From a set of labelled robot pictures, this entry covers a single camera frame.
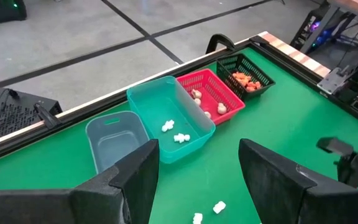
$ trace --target wooden table edge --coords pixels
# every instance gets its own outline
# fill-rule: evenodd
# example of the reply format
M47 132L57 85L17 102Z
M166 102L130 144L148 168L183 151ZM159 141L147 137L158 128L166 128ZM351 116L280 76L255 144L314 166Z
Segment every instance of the wooden table edge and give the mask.
M283 52L285 55L288 55L293 60L296 60L297 62L305 66L307 69L315 72L315 74L321 76L321 78L324 78L331 71L329 68L325 67L324 65L321 65L320 63L313 60L309 56L301 53L297 49L294 49L293 47L284 43L282 40L275 37L274 35L269 34L268 32L259 35L265 40L269 41L270 45L274 46L279 51Z

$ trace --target small white object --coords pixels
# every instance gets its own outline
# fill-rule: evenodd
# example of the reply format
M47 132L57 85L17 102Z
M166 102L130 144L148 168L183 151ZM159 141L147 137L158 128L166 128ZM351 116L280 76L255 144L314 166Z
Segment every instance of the small white object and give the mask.
M189 134L185 134L185 141L190 141L190 135Z
M166 121L165 124L162 126L161 131L166 132L168 130L171 130L173 128L173 124L175 122L173 120Z
M183 142L185 141L185 135L182 134L182 133L179 133L179 134L177 134L177 135L174 135L174 136L173 136L173 140L174 140L175 142L183 143Z
M227 112L227 108L223 105L223 103L218 103L218 113L225 114Z
M203 221L203 214L194 213L193 223L201 223L201 221Z
M216 214L219 214L224 208L226 208L226 204L220 201L213 207L213 210Z
M194 102L196 102L196 104L199 106L201 105L201 100L199 98L195 98Z
M191 94L193 95L194 98L197 98L197 99L201 99L201 97L203 96L203 94L201 94L200 91L195 90L195 89L191 90Z
M173 126L175 124L175 122L173 120L169 120L167 122L165 122L165 125L168 125L168 126Z
M208 111L205 111L204 114L207 116L207 118L211 119L211 114Z
M173 136L173 140L174 140L175 142L178 142L178 141L180 140L179 135L174 135L174 136Z
M168 131L167 125L162 126L161 131L162 132L167 132Z

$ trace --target table surface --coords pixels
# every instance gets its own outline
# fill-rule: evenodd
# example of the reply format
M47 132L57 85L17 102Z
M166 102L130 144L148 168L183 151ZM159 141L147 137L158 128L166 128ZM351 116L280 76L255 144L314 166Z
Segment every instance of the table surface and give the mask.
M262 36L282 52L323 74L326 69L274 36ZM276 85L247 102L233 119L216 128L197 152L161 164L150 223L189 223L195 212L206 223L260 223L238 161L240 138L249 138L326 176L336 178L338 156L316 148L323 136L337 136L358 149L358 120L252 49L242 51ZM208 66L216 70L216 64ZM97 116L129 110L123 103ZM71 188L96 172L84 120L59 133L0 158L0 189ZM218 201L225 211L214 215Z

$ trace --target orange toy piece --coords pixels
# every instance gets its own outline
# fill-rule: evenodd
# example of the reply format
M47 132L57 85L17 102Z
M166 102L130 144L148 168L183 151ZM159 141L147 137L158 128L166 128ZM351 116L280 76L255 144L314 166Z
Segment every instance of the orange toy piece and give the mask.
M258 90L262 87L262 85L260 84L260 82L255 82L255 87Z
M243 80L237 80L239 83L241 83L242 86L246 87L246 85L248 84L248 80L243 79Z
M246 90L247 91L255 91L255 88L252 86L247 86Z
M254 87L254 88L255 88L255 87L256 87L256 84L255 84L254 82L249 82L247 86L249 86L249 87Z
M233 76L234 76L234 78L236 78L237 80L238 80L238 79L241 79L241 80L246 79L246 75L245 75L244 73L241 73L241 72L233 73Z

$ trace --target purple light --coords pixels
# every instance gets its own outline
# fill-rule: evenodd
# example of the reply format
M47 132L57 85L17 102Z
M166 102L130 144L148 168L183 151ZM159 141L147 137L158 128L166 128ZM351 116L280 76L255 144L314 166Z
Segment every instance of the purple light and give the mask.
M320 25L320 22L315 22L310 26L310 31L314 31L317 29L317 27Z

